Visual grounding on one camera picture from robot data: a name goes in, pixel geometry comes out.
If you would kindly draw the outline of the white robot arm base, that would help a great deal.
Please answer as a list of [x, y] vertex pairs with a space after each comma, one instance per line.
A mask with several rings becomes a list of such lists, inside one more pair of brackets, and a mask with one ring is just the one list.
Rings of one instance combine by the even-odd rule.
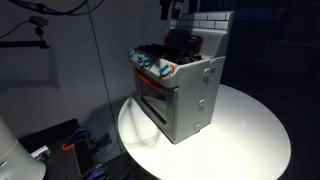
[[34, 159], [0, 118], [0, 180], [43, 180], [46, 166]]

